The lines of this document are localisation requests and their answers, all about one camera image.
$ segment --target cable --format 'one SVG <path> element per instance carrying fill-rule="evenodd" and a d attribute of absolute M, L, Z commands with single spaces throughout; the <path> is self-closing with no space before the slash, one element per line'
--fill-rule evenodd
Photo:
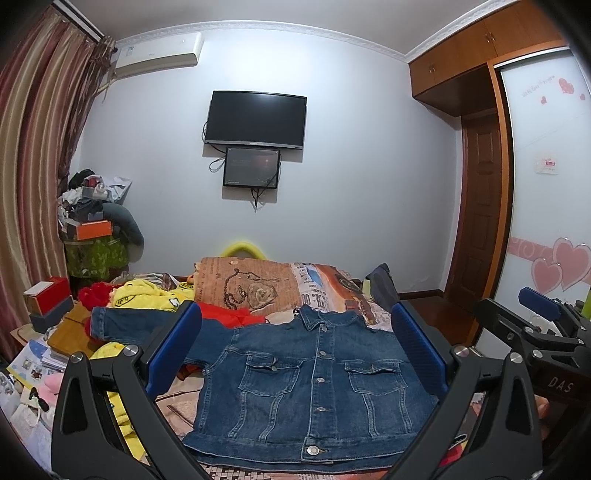
<path fill-rule="evenodd" d="M 261 198 L 261 195 L 263 193 L 265 193 L 266 190 L 268 190 L 269 185 L 273 182 L 273 180 L 275 180 L 275 178 L 277 178 L 276 185 L 279 185 L 279 174 L 281 172 L 281 150 L 279 150 L 278 163 L 279 163 L 279 165 L 277 165 L 277 172 L 275 173 L 275 175 L 273 175 L 269 179 L 269 181 L 267 182 L 267 185 L 265 185 L 261 189 L 251 189 L 251 196 L 252 196 L 252 199 L 255 201 L 255 213 L 256 213 L 256 210 L 258 208 L 258 202 L 259 202 L 259 199 Z"/>
<path fill-rule="evenodd" d="M 205 128 L 207 127 L 207 122 L 205 122 L 203 124 L 203 131 L 201 132 L 201 140 L 203 140 L 203 143 L 205 143 Z M 219 149 L 218 147 L 216 147 L 214 144 L 210 143 L 208 144 L 211 147 L 215 148 L 218 152 L 223 153 L 224 155 L 226 155 L 226 153 L 228 152 L 228 149 L 226 149 L 226 151 L 223 151 L 221 149 Z"/>
<path fill-rule="evenodd" d="M 203 141 L 203 143 L 205 143 L 205 127 L 206 126 L 207 126 L 207 122 L 205 122 L 203 124 L 203 130 L 201 131 L 201 140 Z M 223 153 L 223 157 L 216 158 L 215 160 L 213 160 L 209 164 L 209 171 L 211 173 L 216 173 L 216 172 L 220 171 L 220 169 L 223 167 L 224 163 L 226 163 L 226 156 L 228 154 L 228 149 L 226 149 L 226 151 L 223 151 L 223 150 L 220 150 L 215 145 L 212 145 L 212 144 L 209 144 L 209 145 L 211 145 L 213 148 L 215 148 L 218 152 Z M 219 161 L 221 161 L 222 163 L 220 163 L 218 167 L 212 168 L 213 165 Z"/>
<path fill-rule="evenodd" d="M 223 160 L 223 162 L 220 163 L 218 167 L 212 168 L 213 164 L 219 162 L 220 160 Z M 215 173 L 215 172 L 220 171 L 220 169 L 223 167 L 224 163 L 226 163 L 226 156 L 225 155 L 223 157 L 216 158 L 214 161 L 212 161 L 209 164 L 209 171 L 211 173 Z"/>

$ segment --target heart decal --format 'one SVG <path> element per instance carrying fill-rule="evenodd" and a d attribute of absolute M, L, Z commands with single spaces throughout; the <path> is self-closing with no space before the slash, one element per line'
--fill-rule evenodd
<path fill-rule="evenodd" d="M 531 277 L 534 279 L 535 289 L 542 295 L 558 288 L 562 276 L 560 265 L 548 265 L 545 258 L 536 258 L 531 264 Z"/>
<path fill-rule="evenodd" d="M 591 270 L 591 248 L 585 244 L 573 247 L 573 244 L 567 238 L 556 240 L 552 259 L 555 264 L 560 264 L 562 269 L 561 284 L 563 290 L 567 290 L 580 282 Z"/>
<path fill-rule="evenodd" d="M 562 88 L 562 93 L 569 93 L 571 95 L 574 93 L 573 84 L 567 82 L 566 79 L 558 79 L 558 84 Z"/>

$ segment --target hand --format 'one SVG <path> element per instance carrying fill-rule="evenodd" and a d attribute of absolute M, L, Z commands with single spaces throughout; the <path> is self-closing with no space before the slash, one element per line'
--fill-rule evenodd
<path fill-rule="evenodd" d="M 548 412 L 550 411 L 550 402 L 547 398 L 535 395 L 535 403 L 538 406 L 538 417 L 540 418 L 540 420 L 542 420 L 548 415 Z M 543 423 L 540 427 L 542 430 L 542 440 L 546 440 L 546 437 L 550 433 L 550 429 L 547 425 Z"/>

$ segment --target wooden door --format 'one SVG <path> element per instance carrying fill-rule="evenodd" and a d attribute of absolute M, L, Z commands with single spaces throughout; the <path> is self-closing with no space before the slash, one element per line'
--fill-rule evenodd
<path fill-rule="evenodd" d="M 434 47 L 430 53 L 436 84 L 467 70 L 455 35 Z"/>
<path fill-rule="evenodd" d="M 484 19 L 497 56 L 533 45 L 514 7 L 504 8 Z"/>
<path fill-rule="evenodd" d="M 459 31 L 455 36 L 466 70 L 472 70 L 496 57 L 495 46 L 483 20 Z"/>
<path fill-rule="evenodd" d="M 524 26 L 532 45 L 562 40 L 562 36 L 552 20 L 534 4 L 533 0 L 517 2 L 513 9 Z"/>
<path fill-rule="evenodd" d="M 433 55 L 431 51 L 428 51 L 411 62 L 410 78 L 413 86 L 413 96 L 418 95 L 435 85 L 435 77 L 433 75 Z"/>
<path fill-rule="evenodd" d="M 482 298 L 501 209 L 501 133 L 496 113 L 462 118 L 462 206 L 446 297 L 471 312 Z"/>

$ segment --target striped curtain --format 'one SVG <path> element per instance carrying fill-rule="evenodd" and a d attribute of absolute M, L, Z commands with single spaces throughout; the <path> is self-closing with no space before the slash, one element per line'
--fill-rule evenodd
<path fill-rule="evenodd" d="M 50 7 L 0 73 L 0 353 L 6 359 L 17 353 L 10 331 L 29 322 L 22 292 L 50 275 L 67 275 L 57 197 L 111 49 L 110 38 L 97 45 Z"/>

